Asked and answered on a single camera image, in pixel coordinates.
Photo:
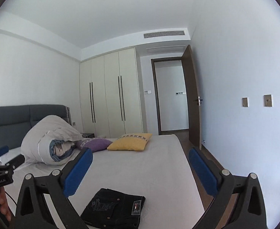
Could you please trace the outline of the left hand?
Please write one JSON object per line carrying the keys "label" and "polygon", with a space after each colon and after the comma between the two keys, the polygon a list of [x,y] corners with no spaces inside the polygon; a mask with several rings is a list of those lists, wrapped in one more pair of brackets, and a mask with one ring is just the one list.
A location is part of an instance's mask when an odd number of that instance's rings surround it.
{"label": "left hand", "polygon": [[6,193],[4,187],[0,187],[0,211],[10,222],[12,216],[8,206],[8,201],[6,199]]}

